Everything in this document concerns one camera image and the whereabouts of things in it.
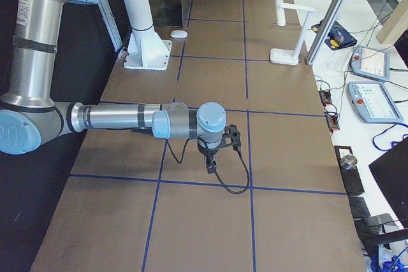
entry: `black cable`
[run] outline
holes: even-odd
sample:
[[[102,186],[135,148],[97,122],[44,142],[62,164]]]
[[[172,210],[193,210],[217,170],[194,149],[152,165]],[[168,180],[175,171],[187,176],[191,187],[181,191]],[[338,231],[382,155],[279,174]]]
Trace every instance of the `black cable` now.
[[[407,101],[408,101],[408,99],[406,99],[406,100],[394,101],[394,103],[403,103],[403,102],[407,102]]]
[[[182,153],[181,153],[181,158],[180,158],[180,160],[178,160],[177,157],[176,157],[176,155],[175,155],[174,152],[173,152],[173,149],[172,149],[171,146],[170,146],[170,143],[168,142],[168,140],[166,140],[166,144],[168,145],[168,148],[170,149],[170,153],[172,154],[172,156],[173,156],[174,159],[176,160],[177,164],[181,164],[181,163],[183,162],[184,155],[186,154],[187,144],[189,143],[189,141],[190,141],[190,139],[188,138],[188,139],[186,140],[186,142],[184,143],[183,151],[182,151]]]
[[[337,107],[333,104],[333,103],[326,103],[326,105],[331,105],[332,107],[334,107],[336,109],[336,111],[328,111],[328,113],[336,113],[338,114],[339,112],[337,111]]]
[[[331,89],[332,89],[332,88],[330,87],[330,84],[327,83],[327,82],[324,81],[324,80],[315,80],[315,82],[320,82],[320,90],[322,90],[322,89],[321,89],[321,84],[322,84],[322,83],[327,84],[327,86],[329,86],[329,89],[328,89],[329,91],[331,91]]]
[[[132,34],[132,29],[131,29],[131,26],[129,26],[129,30],[128,30],[126,36],[124,37],[124,39],[122,40],[122,44],[120,45],[119,49],[115,52],[115,57],[116,58],[118,57],[118,55],[120,54],[122,49],[125,47],[125,45],[127,45],[129,43],[131,34]]]
[[[397,84],[397,83],[394,83],[394,82],[392,82],[392,81],[387,81],[387,82],[388,82],[388,83],[391,83],[391,84],[393,84],[393,85],[395,85],[395,86],[401,87],[402,89],[408,89],[408,87],[402,86],[402,85]]]
[[[375,227],[375,226],[382,226],[384,224],[389,224],[389,223],[394,223],[394,222],[401,222],[401,221],[407,221],[408,218],[404,218],[404,219],[398,219],[398,220],[391,220],[391,221],[387,221],[387,222],[383,222],[377,225],[368,225],[367,227]]]
[[[351,34],[358,34],[358,33],[369,32],[369,31],[371,31],[371,30],[374,30],[375,28],[379,27],[383,22],[387,21],[388,17],[390,17],[390,15],[391,15],[392,13],[393,13],[393,12],[388,13],[387,15],[385,15],[382,19],[380,19],[380,20],[378,21],[377,25],[371,27],[371,28],[368,29],[368,30],[361,30],[361,31],[358,31],[358,32],[349,32],[349,33],[351,33]]]
[[[339,122],[340,121],[340,113],[341,113],[341,111],[342,111],[342,108],[343,108],[343,96],[344,96],[344,90],[346,89],[346,80],[347,80],[347,74],[348,74],[348,72],[350,72],[350,70],[346,70],[345,72],[344,72],[344,83],[343,83],[343,86],[342,86],[342,95],[341,95],[341,97],[340,97],[340,110],[339,110],[339,116],[337,117],[337,122]]]
[[[399,73],[408,73],[408,69],[390,68],[390,71],[397,71]]]
[[[124,127],[122,129],[121,128],[118,128],[118,129],[112,128],[112,129],[110,129],[110,128],[102,127],[102,128],[92,129],[92,130],[125,131],[125,130],[132,130],[132,129],[137,129],[137,127]]]
[[[392,265],[390,265],[390,267],[388,268],[387,272],[393,271],[393,267],[397,264],[399,258],[402,256],[402,254],[405,253],[405,251],[408,251],[408,247],[406,247],[405,249],[403,249],[403,250],[401,251],[401,253],[398,254],[398,256],[394,259]]]
[[[377,18],[378,18],[378,16],[381,14],[381,12],[383,11],[383,9],[385,8],[385,6],[388,4],[389,1],[390,1],[390,0],[386,0],[386,2],[384,3],[384,6],[382,6],[380,12],[377,14]],[[372,31],[372,33],[371,33],[370,39],[368,40],[368,43],[367,43],[367,46],[369,46],[369,44],[370,44],[370,41],[371,41],[371,39],[372,39],[373,33],[374,33],[374,31]]]
[[[397,41],[395,44],[400,43],[401,41],[403,41],[403,40],[405,40],[405,39],[407,39],[407,38],[408,38],[408,36],[406,36],[406,37],[400,39],[400,40]],[[362,57],[362,58],[360,58],[360,59],[350,60],[349,65],[351,64],[351,62],[361,61],[361,60],[364,60],[364,59],[368,59],[368,58],[370,58],[370,57],[373,57],[373,56],[375,56],[376,54],[378,54],[379,52],[382,52],[382,51],[384,51],[384,50],[390,49],[391,47],[394,47],[394,45],[388,46],[388,47],[383,48],[383,49],[380,49],[380,50],[376,50],[372,55],[369,55],[368,57]]]
[[[205,150],[207,151],[208,159],[210,160],[210,164],[211,164],[212,169],[214,170],[214,174],[217,177],[218,182],[224,187],[224,189],[227,190],[230,194],[242,194],[242,193],[244,193],[249,188],[249,171],[248,171],[247,165],[245,165],[244,159],[242,158],[240,147],[238,147],[237,150],[235,150],[235,148],[234,148],[234,150],[237,151],[237,154],[238,154],[238,156],[239,156],[239,158],[241,160],[241,163],[242,163],[242,165],[244,165],[244,169],[245,169],[245,172],[246,172],[246,175],[247,175],[247,185],[241,190],[234,191],[234,190],[229,189],[228,186],[223,182],[223,180],[219,176],[219,174],[218,174],[218,172],[217,172],[217,170],[215,168],[214,162],[213,162],[213,160],[211,158],[211,153],[210,153],[210,149],[208,148],[207,142],[205,140],[203,140],[202,138],[200,138],[200,137],[198,138],[198,140],[200,140],[205,145]]]
[[[11,71],[11,59],[12,59],[12,57],[10,57],[10,59],[8,60],[7,65],[6,65],[6,69],[3,71],[4,74],[3,74],[3,78],[2,78],[1,84],[0,84],[0,93],[6,92],[6,86],[7,86],[6,81],[8,79],[8,75],[9,75],[9,73]]]

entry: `robotic arm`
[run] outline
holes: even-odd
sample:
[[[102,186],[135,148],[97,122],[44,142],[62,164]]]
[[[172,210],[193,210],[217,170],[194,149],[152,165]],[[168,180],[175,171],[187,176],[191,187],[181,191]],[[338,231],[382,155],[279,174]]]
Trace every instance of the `robotic arm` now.
[[[58,136],[84,129],[132,129],[156,138],[197,140],[209,173],[216,173],[214,155],[218,149],[232,146],[241,157],[240,133],[234,125],[226,127],[225,110],[214,102],[189,110],[180,102],[82,105],[52,101],[61,11],[67,1],[18,2],[10,89],[0,97],[0,151],[24,154]],[[168,57],[169,50],[154,32],[149,1],[125,0],[125,4],[138,49],[135,61],[148,68],[149,63],[157,64],[157,55],[164,52]]]

